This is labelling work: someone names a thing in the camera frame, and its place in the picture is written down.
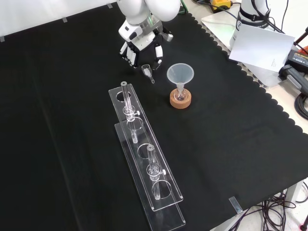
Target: paper sheet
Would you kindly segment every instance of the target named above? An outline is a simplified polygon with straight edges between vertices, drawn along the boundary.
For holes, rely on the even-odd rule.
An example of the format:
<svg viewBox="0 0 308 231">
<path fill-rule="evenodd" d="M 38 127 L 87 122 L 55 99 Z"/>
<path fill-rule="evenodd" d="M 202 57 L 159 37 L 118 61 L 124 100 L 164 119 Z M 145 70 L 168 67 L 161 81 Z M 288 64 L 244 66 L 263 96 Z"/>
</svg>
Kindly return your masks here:
<svg viewBox="0 0 308 231">
<path fill-rule="evenodd" d="M 230 59 L 279 72 L 294 40 L 289 35 L 242 24 Z"/>
</svg>

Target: clear acrylic rack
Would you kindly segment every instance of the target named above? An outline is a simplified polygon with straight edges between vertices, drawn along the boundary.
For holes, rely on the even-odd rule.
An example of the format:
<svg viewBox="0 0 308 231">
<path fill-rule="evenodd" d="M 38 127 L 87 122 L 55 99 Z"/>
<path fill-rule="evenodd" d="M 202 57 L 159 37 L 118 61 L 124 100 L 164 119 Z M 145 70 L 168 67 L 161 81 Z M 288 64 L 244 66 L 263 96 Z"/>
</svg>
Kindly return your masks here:
<svg viewBox="0 0 308 231">
<path fill-rule="evenodd" d="M 131 84 L 109 90 L 119 123 L 115 128 L 151 230 L 185 225 L 178 202 L 183 196 Z"/>
</svg>

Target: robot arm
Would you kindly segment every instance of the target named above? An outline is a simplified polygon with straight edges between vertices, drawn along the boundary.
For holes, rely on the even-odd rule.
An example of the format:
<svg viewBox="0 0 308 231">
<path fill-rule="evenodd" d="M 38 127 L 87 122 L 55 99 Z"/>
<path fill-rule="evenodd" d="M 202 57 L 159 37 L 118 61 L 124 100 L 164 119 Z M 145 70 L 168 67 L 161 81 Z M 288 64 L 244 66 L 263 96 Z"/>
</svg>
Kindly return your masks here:
<svg viewBox="0 0 308 231">
<path fill-rule="evenodd" d="M 269 16 L 270 10 L 267 6 L 266 0 L 242 0 L 240 11 L 237 16 L 235 31 L 230 40 L 231 47 L 234 45 L 237 33 L 242 24 L 259 28 L 266 28 L 268 26 L 268 23 L 259 13 L 262 15 L 268 14 L 267 17 Z"/>
<path fill-rule="evenodd" d="M 157 69 L 163 59 L 163 50 L 156 41 L 161 35 L 170 42 L 173 35 L 162 25 L 176 17 L 180 0 L 117 0 L 126 21 L 119 29 L 119 34 L 126 41 L 120 55 L 133 67 L 138 66 L 139 52 L 154 45 L 156 58 L 153 69 Z"/>
</svg>

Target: black cloth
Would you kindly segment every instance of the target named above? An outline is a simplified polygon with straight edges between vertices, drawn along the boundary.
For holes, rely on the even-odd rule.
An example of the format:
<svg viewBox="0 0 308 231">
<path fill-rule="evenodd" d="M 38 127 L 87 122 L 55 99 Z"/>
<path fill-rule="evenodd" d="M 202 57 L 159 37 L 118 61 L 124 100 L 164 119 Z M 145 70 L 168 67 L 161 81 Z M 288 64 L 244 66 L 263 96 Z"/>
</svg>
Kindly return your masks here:
<svg viewBox="0 0 308 231">
<path fill-rule="evenodd" d="M 1 230 L 148 230 L 117 139 L 108 90 L 131 83 L 184 200 L 183 230 L 204 231 L 308 176 L 308 138 L 188 15 L 164 25 L 155 84 L 118 56 L 116 4 L 6 36 L 0 44 Z M 154 58 L 153 49 L 141 54 Z M 169 104 L 187 63 L 192 104 Z"/>
</svg>

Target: yellow object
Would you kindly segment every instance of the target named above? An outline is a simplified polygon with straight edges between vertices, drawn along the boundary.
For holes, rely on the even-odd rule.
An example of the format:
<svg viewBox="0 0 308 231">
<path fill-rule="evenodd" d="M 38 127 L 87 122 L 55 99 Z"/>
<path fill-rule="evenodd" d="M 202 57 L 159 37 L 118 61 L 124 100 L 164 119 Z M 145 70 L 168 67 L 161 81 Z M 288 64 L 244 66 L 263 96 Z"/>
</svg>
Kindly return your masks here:
<svg viewBox="0 0 308 231">
<path fill-rule="evenodd" d="M 231 7 L 231 1 L 230 0 L 211 0 L 210 1 L 212 5 L 214 6 L 225 6 L 224 8 L 230 8 Z"/>
</svg>

